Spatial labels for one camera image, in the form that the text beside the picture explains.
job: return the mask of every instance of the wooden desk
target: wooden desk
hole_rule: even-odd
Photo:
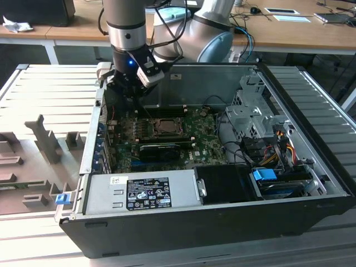
[[[46,39],[46,33],[51,26],[33,26],[33,31],[14,33],[5,27],[0,27],[0,38]]]
[[[52,27],[46,34],[47,39],[75,40],[75,41],[104,41],[109,37],[103,36],[98,30],[98,17],[102,8],[101,1],[85,2],[74,0],[76,7],[75,20],[69,27]],[[147,37],[150,38],[153,31],[154,16],[147,14]],[[107,30],[105,12],[101,19],[101,26]]]
[[[256,4],[263,12],[264,8],[289,8],[297,10],[311,22],[277,21],[273,16],[249,16],[246,21],[247,29],[255,38],[255,51],[269,52],[301,52],[301,53],[329,53],[353,55],[356,51],[356,29],[342,24],[323,24],[314,17],[314,13],[329,13],[325,7],[317,6],[317,0],[249,0]],[[328,7],[337,11],[336,7],[351,8],[354,5],[340,1],[327,1]],[[241,8],[233,8],[232,13],[250,14],[251,6],[247,4]],[[242,19],[237,19],[240,26]],[[245,46],[246,37],[236,35],[235,46]]]
[[[249,4],[257,4],[264,14],[264,7],[296,9],[299,16],[313,16],[314,13],[328,13],[325,7],[316,5],[317,0],[248,0]],[[340,1],[328,0],[328,6],[350,8],[353,5]],[[101,10],[101,1],[86,2],[74,0],[76,14],[69,27],[35,26],[34,31],[27,33],[10,33],[0,27],[0,43],[16,43],[24,45],[43,45],[52,64],[58,64],[54,46],[92,46],[109,47],[107,36],[103,36],[97,27]],[[233,13],[250,14],[250,6],[233,8]],[[260,52],[293,52],[353,55],[356,52],[356,29],[346,25],[326,24],[316,17],[308,17],[311,23],[282,22],[273,16],[249,16],[246,25],[255,38],[254,51]],[[150,39],[153,30],[153,15],[148,14],[147,37]],[[105,13],[102,17],[102,28],[106,30]],[[237,34],[234,46],[241,49],[246,45],[246,37]]]

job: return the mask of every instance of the warning label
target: warning label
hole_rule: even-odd
[[[148,210],[172,207],[168,178],[127,181],[128,210]]]

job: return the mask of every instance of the gray floor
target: gray floor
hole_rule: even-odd
[[[102,61],[111,61],[111,49],[100,47]],[[60,64],[97,64],[94,50],[92,47],[56,47],[56,53]],[[286,59],[285,53],[253,53],[249,62],[255,62],[259,57],[267,65],[282,66]],[[330,90],[336,78],[344,70],[346,65],[352,59],[352,56],[331,56],[318,55],[313,61],[313,65],[307,68],[307,71],[314,79],[327,91]],[[49,64],[47,53],[42,46],[24,46],[16,44],[0,44],[0,88],[7,81],[16,66],[20,63],[29,64]],[[340,67],[337,71],[334,69],[334,62],[340,62]],[[343,78],[336,84],[332,92],[335,97],[338,91],[344,86],[347,81],[354,75],[356,70],[356,60],[350,65],[345,72]],[[356,107],[350,111],[351,116],[356,117]]]

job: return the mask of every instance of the white desk leg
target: white desk leg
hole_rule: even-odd
[[[94,55],[95,55],[95,59],[96,60],[100,60],[101,59],[100,51],[99,51],[99,48],[97,46],[94,46]]]
[[[50,63],[52,65],[57,65],[58,58],[55,51],[55,42],[53,40],[44,40],[42,45],[45,47],[47,51],[48,58],[50,59]]]
[[[343,108],[344,111],[348,112],[355,103],[356,103],[356,88],[351,93],[351,95],[345,100],[345,102],[342,104],[341,107]]]

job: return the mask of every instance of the motherboard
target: motherboard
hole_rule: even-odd
[[[117,118],[112,139],[116,173],[186,170],[227,163],[208,108],[144,110]]]

